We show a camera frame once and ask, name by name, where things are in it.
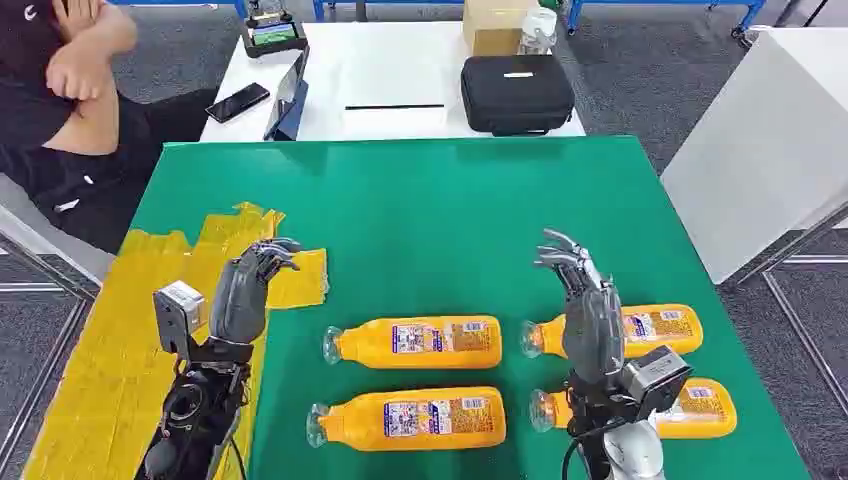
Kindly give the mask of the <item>person's left hand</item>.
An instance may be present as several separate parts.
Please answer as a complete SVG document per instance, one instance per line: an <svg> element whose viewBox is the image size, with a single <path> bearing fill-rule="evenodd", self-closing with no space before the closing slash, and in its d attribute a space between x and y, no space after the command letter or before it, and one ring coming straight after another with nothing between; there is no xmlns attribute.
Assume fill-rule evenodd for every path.
<svg viewBox="0 0 848 480"><path fill-rule="evenodd" d="M46 70L47 87L57 96L72 100L97 98L107 80L105 63L92 56L58 52Z"/></svg>

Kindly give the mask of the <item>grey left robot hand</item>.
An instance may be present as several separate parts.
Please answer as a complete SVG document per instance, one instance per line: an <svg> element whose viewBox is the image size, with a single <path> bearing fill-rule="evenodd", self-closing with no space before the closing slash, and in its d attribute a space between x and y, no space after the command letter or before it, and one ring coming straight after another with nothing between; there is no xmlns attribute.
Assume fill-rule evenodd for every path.
<svg viewBox="0 0 848 480"><path fill-rule="evenodd" d="M299 269L294 255L300 251L291 238L271 238L252 243L225 263L212 302L210 336L234 344L256 340L266 326L270 282L284 268Z"/></svg>

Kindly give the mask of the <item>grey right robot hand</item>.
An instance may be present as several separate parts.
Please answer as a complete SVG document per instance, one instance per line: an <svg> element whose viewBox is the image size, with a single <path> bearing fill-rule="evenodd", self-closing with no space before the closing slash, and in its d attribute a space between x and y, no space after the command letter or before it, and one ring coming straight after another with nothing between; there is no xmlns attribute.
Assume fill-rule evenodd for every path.
<svg viewBox="0 0 848 480"><path fill-rule="evenodd" d="M566 234L545 228L535 263L555 273L565 290L566 325L561 341L575 375L588 384L608 384L624 365L618 291L597 270L588 249Z"/></svg>

